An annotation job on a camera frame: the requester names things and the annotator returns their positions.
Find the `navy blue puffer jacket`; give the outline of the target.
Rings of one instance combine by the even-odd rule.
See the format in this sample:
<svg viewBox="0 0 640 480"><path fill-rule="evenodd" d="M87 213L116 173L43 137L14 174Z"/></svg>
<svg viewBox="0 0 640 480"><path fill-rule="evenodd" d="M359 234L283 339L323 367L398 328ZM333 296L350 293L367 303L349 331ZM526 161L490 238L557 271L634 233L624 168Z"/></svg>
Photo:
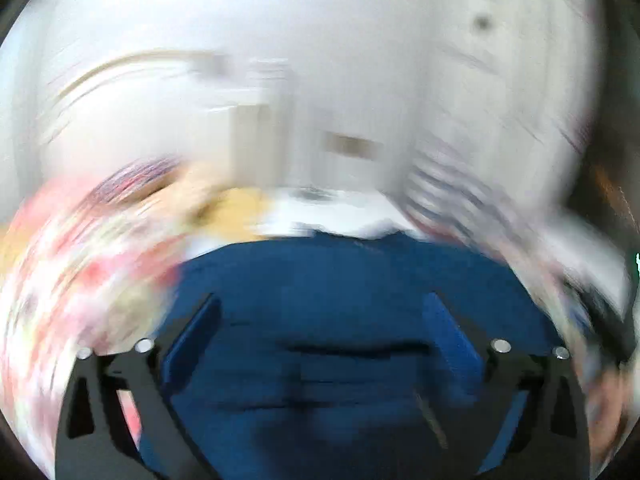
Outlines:
<svg viewBox="0 0 640 480"><path fill-rule="evenodd" d="M186 262L169 312L202 317L160 391L226 479L427 479L419 403L442 371L436 294L487 336L546 354L561 338L515 274L397 233L236 244Z"/></svg>

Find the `floral bed quilt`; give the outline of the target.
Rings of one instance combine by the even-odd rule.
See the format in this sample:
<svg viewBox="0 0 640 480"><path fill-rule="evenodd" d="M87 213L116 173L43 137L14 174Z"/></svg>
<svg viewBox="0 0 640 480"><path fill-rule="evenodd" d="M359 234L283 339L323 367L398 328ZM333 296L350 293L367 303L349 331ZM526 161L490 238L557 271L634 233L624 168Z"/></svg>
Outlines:
<svg viewBox="0 0 640 480"><path fill-rule="evenodd" d="M36 469L54 475L58 418L77 351L127 350L162 324L211 200L233 188L187 162L167 188L80 210L99 183L53 180L1 231L1 411Z"/></svg>

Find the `yellow pillow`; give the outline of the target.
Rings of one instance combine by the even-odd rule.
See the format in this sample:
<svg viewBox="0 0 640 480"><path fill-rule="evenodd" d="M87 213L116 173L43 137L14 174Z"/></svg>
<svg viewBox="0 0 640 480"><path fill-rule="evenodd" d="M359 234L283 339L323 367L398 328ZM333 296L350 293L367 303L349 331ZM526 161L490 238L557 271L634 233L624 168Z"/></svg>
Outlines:
<svg viewBox="0 0 640 480"><path fill-rule="evenodd" d="M230 243L260 240L257 233L271 200L258 188L228 188L210 201L200 220L200 229Z"/></svg>

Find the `patterned red blue pillow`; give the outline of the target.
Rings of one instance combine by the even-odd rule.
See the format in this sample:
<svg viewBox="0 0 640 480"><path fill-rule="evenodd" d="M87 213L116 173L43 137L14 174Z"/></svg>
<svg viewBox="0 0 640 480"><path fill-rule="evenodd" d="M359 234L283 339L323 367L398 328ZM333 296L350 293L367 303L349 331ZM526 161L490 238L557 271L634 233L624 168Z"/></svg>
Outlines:
<svg viewBox="0 0 640 480"><path fill-rule="evenodd" d="M174 183L184 162L160 157L123 166L100 182L78 204L80 210L117 209L142 202Z"/></svg>

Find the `white bedside table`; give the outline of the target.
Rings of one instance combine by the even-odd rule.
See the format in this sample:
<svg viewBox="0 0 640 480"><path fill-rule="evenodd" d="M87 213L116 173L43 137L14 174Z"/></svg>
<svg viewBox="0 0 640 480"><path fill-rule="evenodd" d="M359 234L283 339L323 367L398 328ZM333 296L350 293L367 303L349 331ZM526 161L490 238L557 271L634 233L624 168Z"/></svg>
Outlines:
<svg viewBox="0 0 640 480"><path fill-rule="evenodd" d="M378 191L325 191L309 197L306 188L277 188L266 194L268 205L254 226L266 237L304 237L314 232L376 240L403 232L426 237L400 209Z"/></svg>

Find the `white wooden headboard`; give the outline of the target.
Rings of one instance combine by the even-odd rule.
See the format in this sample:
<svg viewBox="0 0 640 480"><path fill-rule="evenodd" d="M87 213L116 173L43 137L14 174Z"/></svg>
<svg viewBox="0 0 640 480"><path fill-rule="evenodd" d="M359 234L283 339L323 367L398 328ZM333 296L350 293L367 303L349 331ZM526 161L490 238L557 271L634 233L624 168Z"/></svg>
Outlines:
<svg viewBox="0 0 640 480"><path fill-rule="evenodd" d="M288 64L253 60L243 76L215 51L146 51L115 58L50 99L39 137L46 177L101 180L128 162L162 156L207 162L223 184L273 188Z"/></svg>

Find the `striped cream curtain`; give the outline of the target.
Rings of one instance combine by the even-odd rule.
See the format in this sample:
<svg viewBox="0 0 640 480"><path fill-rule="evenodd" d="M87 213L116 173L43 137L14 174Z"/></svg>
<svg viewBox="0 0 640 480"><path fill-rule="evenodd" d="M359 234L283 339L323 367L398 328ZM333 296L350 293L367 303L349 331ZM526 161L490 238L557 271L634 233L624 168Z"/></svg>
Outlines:
<svg viewBox="0 0 640 480"><path fill-rule="evenodd" d="M589 139L602 79L602 0L431 7L407 212L467 245L529 252Z"/></svg>

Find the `beige wall socket plate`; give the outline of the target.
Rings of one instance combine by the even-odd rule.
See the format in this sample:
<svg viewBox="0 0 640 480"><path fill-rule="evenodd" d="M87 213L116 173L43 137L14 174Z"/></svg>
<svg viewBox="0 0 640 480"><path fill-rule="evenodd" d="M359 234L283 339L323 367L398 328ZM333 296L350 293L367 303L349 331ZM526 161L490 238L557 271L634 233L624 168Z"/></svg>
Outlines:
<svg viewBox="0 0 640 480"><path fill-rule="evenodd" d="M324 149L333 154L362 159L376 159L380 144L360 136L327 132L324 136Z"/></svg>

